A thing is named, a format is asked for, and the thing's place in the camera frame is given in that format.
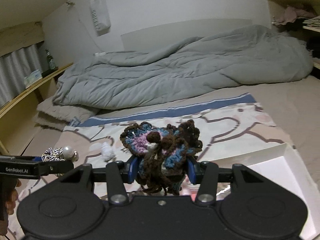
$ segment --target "white box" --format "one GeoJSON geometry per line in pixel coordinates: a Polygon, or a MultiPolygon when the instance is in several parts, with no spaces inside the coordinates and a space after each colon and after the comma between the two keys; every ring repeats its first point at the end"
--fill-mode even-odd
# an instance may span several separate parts
{"type": "Polygon", "coordinates": [[[320,234],[320,192],[301,156],[288,144],[212,161],[221,168],[241,163],[299,196],[308,208],[300,237],[312,240],[320,234]]]}
{"type": "Polygon", "coordinates": [[[39,69],[36,69],[33,71],[30,76],[24,77],[23,82],[26,87],[30,87],[33,83],[37,82],[38,80],[42,79],[42,75],[39,69]]]}

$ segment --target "folded blanket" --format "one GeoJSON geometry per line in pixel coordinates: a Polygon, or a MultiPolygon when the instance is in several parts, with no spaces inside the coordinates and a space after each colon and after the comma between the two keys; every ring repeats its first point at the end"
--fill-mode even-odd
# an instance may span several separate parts
{"type": "Polygon", "coordinates": [[[73,118],[84,122],[98,113],[99,109],[87,106],[59,106],[52,103],[52,97],[40,103],[34,122],[57,130],[63,130],[73,118]]]}

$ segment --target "curtain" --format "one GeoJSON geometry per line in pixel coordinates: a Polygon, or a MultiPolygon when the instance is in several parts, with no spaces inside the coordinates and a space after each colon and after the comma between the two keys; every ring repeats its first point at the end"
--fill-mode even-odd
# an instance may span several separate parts
{"type": "Polygon", "coordinates": [[[36,44],[0,57],[0,107],[26,89],[24,77],[36,69],[43,72],[36,44]]]}

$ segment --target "white wall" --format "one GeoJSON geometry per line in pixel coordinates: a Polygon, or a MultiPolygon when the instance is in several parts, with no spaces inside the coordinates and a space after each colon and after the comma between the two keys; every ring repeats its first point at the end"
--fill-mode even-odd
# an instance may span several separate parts
{"type": "Polygon", "coordinates": [[[155,25],[205,18],[269,24],[266,0],[107,0],[111,30],[98,37],[89,1],[73,0],[75,8],[65,4],[43,20],[47,47],[59,65],[101,50],[123,50],[120,35],[155,25]]]}

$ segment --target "headboard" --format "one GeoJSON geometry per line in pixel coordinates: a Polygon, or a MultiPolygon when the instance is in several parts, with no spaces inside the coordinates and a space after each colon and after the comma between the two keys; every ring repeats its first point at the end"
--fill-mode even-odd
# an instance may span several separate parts
{"type": "Polygon", "coordinates": [[[251,25],[248,19],[201,19],[153,26],[121,35],[124,50],[152,51],[189,37],[205,37],[251,25]]]}

